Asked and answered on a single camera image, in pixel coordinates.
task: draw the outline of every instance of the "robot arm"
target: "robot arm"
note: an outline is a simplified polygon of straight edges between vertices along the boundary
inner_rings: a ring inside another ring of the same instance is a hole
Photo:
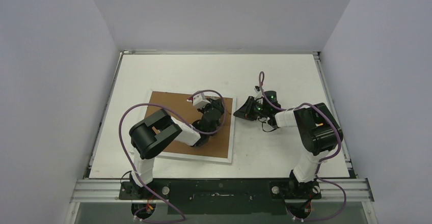
[[[270,105],[267,100],[262,96],[262,92],[258,86],[255,87],[255,97],[249,96],[242,107],[240,107],[234,116],[249,121],[259,120],[277,129],[275,121],[275,114],[278,112],[273,106],[280,108],[281,105],[278,103],[277,94],[275,91],[265,91],[264,94],[268,100],[272,103]]]
[[[322,111],[338,130],[343,138],[342,130],[324,103],[315,105]],[[278,127],[297,127],[306,151],[300,157],[293,169],[293,174],[299,183],[315,180],[319,160],[326,157],[336,148],[337,139],[330,125],[312,108],[285,110],[275,115]]]
[[[193,106],[203,114],[200,120],[192,123],[200,131],[212,132],[220,125],[224,113],[221,99],[205,98],[203,93],[193,97]],[[141,180],[148,184],[153,181],[154,158],[172,141],[179,141],[191,147],[200,147],[208,142],[210,136],[200,134],[189,125],[170,116],[164,109],[151,114],[138,122],[129,131],[133,149],[133,163]],[[131,174],[138,187],[143,185],[135,174]]]

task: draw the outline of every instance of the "brown cardboard sheet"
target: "brown cardboard sheet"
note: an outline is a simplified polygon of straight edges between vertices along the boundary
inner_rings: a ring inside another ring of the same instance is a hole
[[[167,93],[167,92],[156,92],[153,91],[150,98],[150,103],[157,103],[164,105],[177,113],[179,113],[183,118],[189,123],[192,123],[201,118],[202,114],[192,106],[192,103],[187,102],[186,99],[190,94],[181,93]],[[218,158],[228,158],[229,150],[229,136],[231,129],[231,113],[232,113],[232,98],[224,98],[225,107],[229,113],[226,114],[225,123],[219,132],[211,136],[209,141],[199,147],[193,148],[184,143],[173,141],[164,152],[178,153],[178,154],[188,154],[188,155],[200,155],[208,157],[218,157]],[[149,106],[146,111],[146,117],[156,112],[159,107]]]

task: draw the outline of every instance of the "white enclosure wall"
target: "white enclosure wall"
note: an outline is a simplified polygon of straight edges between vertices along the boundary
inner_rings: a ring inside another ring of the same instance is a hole
[[[322,65],[380,223],[431,223],[432,0],[351,0]]]
[[[63,223],[118,55],[92,0],[0,0],[1,223]]]
[[[319,51],[349,0],[94,0],[120,49]]]

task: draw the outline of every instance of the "metal frame edge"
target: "metal frame edge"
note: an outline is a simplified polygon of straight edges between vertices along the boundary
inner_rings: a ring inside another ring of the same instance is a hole
[[[341,185],[346,194],[348,202],[370,202],[373,196],[367,179],[339,178],[332,179],[333,182]],[[332,184],[320,182],[322,193],[318,202],[342,202],[343,193]],[[72,194],[72,203],[146,203],[147,200],[120,200],[119,179],[84,179],[77,180]],[[286,203],[297,203],[304,200],[285,200]],[[152,203],[161,203],[161,200],[152,200]]]
[[[368,224],[378,224],[378,219],[375,214],[372,202],[362,202]]]
[[[318,53],[316,55],[314,54],[314,59],[315,59],[316,68],[318,70],[319,78],[321,79],[322,88],[324,89],[324,93],[326,95],[327,102],[330,106],[329,109],[332,112],[332,115],[335,117],[335,120],[337,121],[337,123],[339,123],[339,125],[340,125],[340,121],[339,121],[339,118],[337,116],[337,112],[335,109],[335,104],[333,103],[332,96],[330,95],[329,87],[328,87],[327,82],[326,82],[326,77],[324,76],[324,72],[322,71],[321,60],[319,58]],[[345,140],[342,141],[342,151],[343,151],[343,154],[345,155],[345,161],[351,161],[351,157],[349,156],[348,148],[346,146]]]
[[[64,224],[75,224],[78,215],[79,202],[71,202],[66,213]]]
[[[290,51],[290,50],[251,50],[244,48],[226,48],[221,50],[203,50],[203,51],[184,51],[184,50],[163,50],[163,49],[147,49],[147,50],[124,50],[124,54],[312,54],[317,55],[313,51]]]
[[[113,80],[111,81],[110,93],[108,95],[108,98],[106,99],[105,108],[103,109],[102,118],[100,120],[99,127],[97,129],[96,140],[95,140],[92,155],[90,157],[90,161],[88,164],[89,168],[91,168],[91,166],[93,165],[93,161],[94,161],[94,158],[96,156],[97,146],[99,145],[100,135],[102,133],[101,129],[103,127],[103,124],[105,123],[106,112],[108,111],[108,107],[109,107],[110,102],[111,102],[111,97],[113,95],[114,86],[116,85],[117,75],[119,74],[120,65],[121,65],[121,62],[123,59],[123,55],[124,55],[124,52],[120,52],[119,59],[117,61],[117,65],[116,65],[116,70],[114,72]]]

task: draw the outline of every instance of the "screw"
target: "screw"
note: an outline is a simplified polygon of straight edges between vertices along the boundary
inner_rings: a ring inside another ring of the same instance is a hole
[[[163,187],[162,188],[162,194],[167,195],[170,192],[170,188],[169,187]]]
[[[279,193],[279,187],[278,186],[272,187],[272,193],[278,194]]]

